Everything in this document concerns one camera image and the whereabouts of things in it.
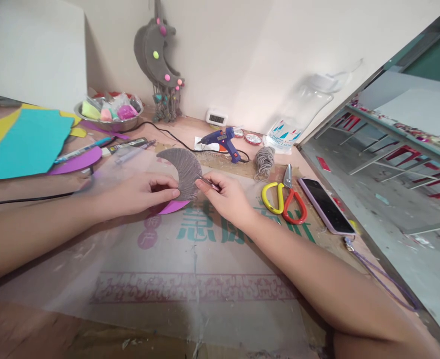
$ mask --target crescent moon wall hanging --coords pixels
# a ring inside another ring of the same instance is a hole
[[[161,14],[161,2],[155,0],[155,18],[142,26],[134,38],[134,54],[142,72],[153,84],[154,122],[174,121],[181,116],[180,92],[185,79],[172,68],[164,55],[168,42],[176,34]]]

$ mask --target hand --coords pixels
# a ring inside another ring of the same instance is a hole
[[[256,216],[238,180],[218,172],[209,172],[203,176],[221,188],[218,193],[202,180],[197,179],[195,182],[223,218],[236,227],[242,227]]]
[[[178,182],[170,175],[144,172],[98,195],[103,220],[136,214],[180,196]]]

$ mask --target teal foam sheet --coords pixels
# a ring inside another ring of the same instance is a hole
[[[72,124],[58,110],[23,109],[0,142],[0,180],[47,172]]]

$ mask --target bottle label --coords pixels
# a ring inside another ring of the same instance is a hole
[[[301,135],[301,130],[285,123],[283,120],[278,121],[268,133],[268,137],[280,148],[289,148],[297,141]]]

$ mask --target blue glue gun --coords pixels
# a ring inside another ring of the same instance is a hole
[[[206,135],[198,143],[206,145],[218,143],[220,145],[220,151],[228,151],[231,156],[231,162],[236,163],[240,160],[240,154],[236,150],[235,146],[233,146],[231,143],[231,139],[233,137],[235,137],[233,127],[227,127],[224,131],[218,130]]]

